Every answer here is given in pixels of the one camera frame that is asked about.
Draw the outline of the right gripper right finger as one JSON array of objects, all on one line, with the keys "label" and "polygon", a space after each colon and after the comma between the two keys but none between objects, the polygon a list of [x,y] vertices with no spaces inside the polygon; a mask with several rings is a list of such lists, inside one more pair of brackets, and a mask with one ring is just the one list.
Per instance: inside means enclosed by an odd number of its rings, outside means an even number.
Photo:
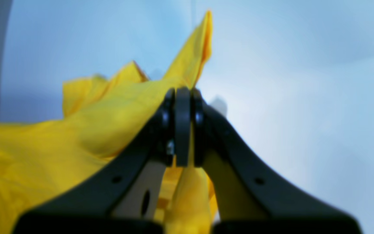
[{"label": "right gripper right finger", "polygon": [[220,222],[213,234],[360,234],[355,218],[267,166],[229,121],[191,91],[195,165],[210,177]]}]

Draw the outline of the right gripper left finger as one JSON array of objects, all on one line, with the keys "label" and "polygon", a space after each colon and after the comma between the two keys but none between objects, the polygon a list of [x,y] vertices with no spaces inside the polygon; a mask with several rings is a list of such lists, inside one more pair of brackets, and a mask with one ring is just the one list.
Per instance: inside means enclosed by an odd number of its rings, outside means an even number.
[{"label": "right gripper left finger", "polygon": [[153,221],[165,169],[187,166],[190,90],[169,89],[132,142],[80,185],[22,215],[15,234],[163,234]]}]

